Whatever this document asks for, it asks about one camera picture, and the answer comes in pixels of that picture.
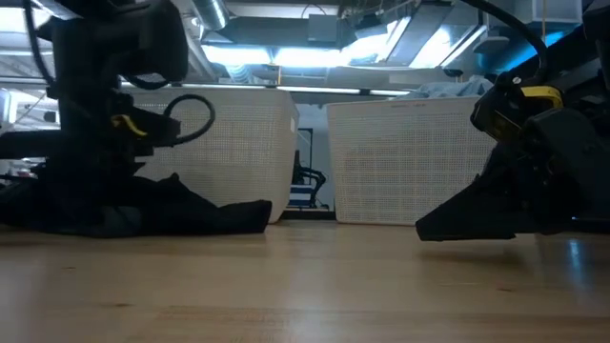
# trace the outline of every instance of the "cloth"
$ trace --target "cloth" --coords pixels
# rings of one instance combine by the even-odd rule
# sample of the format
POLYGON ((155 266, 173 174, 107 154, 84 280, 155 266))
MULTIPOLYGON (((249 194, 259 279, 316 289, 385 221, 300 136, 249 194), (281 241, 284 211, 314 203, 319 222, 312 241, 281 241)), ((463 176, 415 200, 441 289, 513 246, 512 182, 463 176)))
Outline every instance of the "cloth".
POLYGON ((177 174, 158 182, 130 177, 108 190, 112 201, 107 198, 102 203, 112 206, 82 206, 83 200, 87 203, 88 199, 81 194, 70 199, 65 194, 53 197, 54 193, 40 192, 35 182, 4 188, 0 195, 0 222, 41 232, 98 238, 242 234, 264 232, 272 211, 272 203, 265 200, 219 208, 191 192, 177 174))
POLYGON ((483 95, 492 87, 494 87, 494 84, 484 77, 472 76, 467 82, 432 82, 425 84, 416 91, 397 96, 394 100, 483 95))

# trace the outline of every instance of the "wall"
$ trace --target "wall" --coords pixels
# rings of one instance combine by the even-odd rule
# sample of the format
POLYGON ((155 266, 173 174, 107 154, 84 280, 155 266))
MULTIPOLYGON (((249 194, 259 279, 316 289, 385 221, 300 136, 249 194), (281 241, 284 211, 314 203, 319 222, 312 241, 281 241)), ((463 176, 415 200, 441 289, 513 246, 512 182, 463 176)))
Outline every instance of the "wall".
POLYGON ((301 129, 314 130, 314 151, 312 165, 317 171, 323 172, 326 176, 326 184, 322 186, 317 198, 323 204, 328 205, 332 211, 335 210, 335 182, 333 181, 333 171, 331 169, 331 151, 328 136, 328 115, 326 106, 318 105, 296 105, 299 112, 298 126, 301 129))

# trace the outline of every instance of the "pipe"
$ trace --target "pipe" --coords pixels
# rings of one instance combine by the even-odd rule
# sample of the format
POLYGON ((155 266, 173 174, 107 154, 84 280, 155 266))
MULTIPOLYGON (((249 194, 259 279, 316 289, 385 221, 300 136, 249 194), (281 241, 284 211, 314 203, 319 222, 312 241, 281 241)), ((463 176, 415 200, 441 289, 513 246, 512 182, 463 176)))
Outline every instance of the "pipe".
POLYGON ((221 30, 229 24, 229 10, 223 0, 193 0, 195 14, 206 30, 221 30))
POLYGON ((227 73, 231 76, 233 82, 237 84, 252 84, 254 83, 254 76, 250 71, 250 68, 245 65, 241 66, 225 66, 227 73))

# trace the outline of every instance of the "white laundry basket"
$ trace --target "white laundry basket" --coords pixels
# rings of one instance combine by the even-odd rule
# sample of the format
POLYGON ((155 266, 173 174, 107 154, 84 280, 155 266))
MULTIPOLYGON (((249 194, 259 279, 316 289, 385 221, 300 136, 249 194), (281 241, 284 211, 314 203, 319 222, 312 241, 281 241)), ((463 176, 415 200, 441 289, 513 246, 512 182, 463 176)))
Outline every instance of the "white laundry basket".
MULTIPOLYGON (((277 90, 132 90, 136 107, 158 113, 187 93, 214 104, 214 125, 191 143, 155 150, 138 174, 159 180, 177 172, 189 189, 217 206, 270 200, 270 222, 277 221, 290 199, 295 162, 298 113, 291 95, 277 90)), ((182 122, 184 135, 205 124, 209 111, 186 100, 172 117, 182 122)))
POLYGON ((414 225, 469 185, 495 146, 470 123, 477 100, 329 105, 337 220, 414 225))

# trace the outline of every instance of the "black cable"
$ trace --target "black cable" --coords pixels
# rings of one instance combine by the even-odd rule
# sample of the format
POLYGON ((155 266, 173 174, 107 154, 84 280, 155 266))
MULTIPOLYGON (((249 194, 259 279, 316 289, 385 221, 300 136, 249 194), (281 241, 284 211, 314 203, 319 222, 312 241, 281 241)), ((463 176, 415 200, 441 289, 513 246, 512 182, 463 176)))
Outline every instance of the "black cable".
POLYGON ((180 103, 184 100, 199 100, 202 103, 204 103, 208 107, 208 110, 210 110, 210 119, 208 119, 208 122, 201 129, 199 129, 191 134, 187 134, 182 137, 177 137, 172 142, 164 143, 164 144, 160 145, 159 147, 174 147, 174 146, 177 146, 180 144, 191 142, 194 139, 201 137, 205 132, 207 132, 212 127, 212 124, 216 120, 216 109, 214 108, 214 105, 212 105, 212 103, 205 97, 203 97, 201 95, 195 95, 195 94, 184 94, 184 95, 178 96, 177 98, 172 100, 172 102, 168 105, 167 108, 165 108, 165 110, 163 111, 163 115, 167 116, 167 117, 171 117, 173 108, 176 105, 178 105, 178 103, 180 103))
POLYGON ((123 77, 125 78, 125 80, 127 80, 127 82, 129 82, 132 85, 138 87, 139 89, 142 89, 145 91, 160 90, 170 84, 170 81, 166 81, 166 80, 151 82, 151 81, 142 80, 141 78, 139 78, 137 76, 123 75, 123 77))
POLYGON ((324 15, 327 15, 327 14, 326 14, 326 10, 324 10, 322 7, 320 7, 319 5, 316 5, 316 4, 309 3, 309 4, 307 4, 307 6, 305 6, 305 9, 303 9, 303 12, 301 13, 301 19, 303 19, 303 16, 305 16, 305 11, 306 11, 306 10, 307 10, 307 9, 308 9, 310 6, 315 6, 315 7, 317 7, 319 10, 321 10, 321 11, 322 11, 322 13, 324 13, 324 15))
POLYGON ((518 20, 515 16, 507 11, 485 1, 485 0, 461 0, 466 4, 482 10, 496 17, 502 23, 508 25, 513 30, 518 31, 536 50, 539 58, 539 69, 536 71, 532 79, 529 81, 532 84, 544 82, 548 73, 548 52, 546 45, 542 40, 531 32, 525 24, 518 20))
POLYGON ((24 16, 26 17, 26 27, 28 28, 28 39, 31 45, 31 56, 36 64, 36 67, 40 71, 40 74, 45 79, 49 86, 54 85, 53 80, 45 61, 42 59, 42 53, 40 53, 40 47, 38 46, 38 38, 36 37, 36 26, 34 24, 34 17, 32 14, 31 0, 23 0, 24 16))

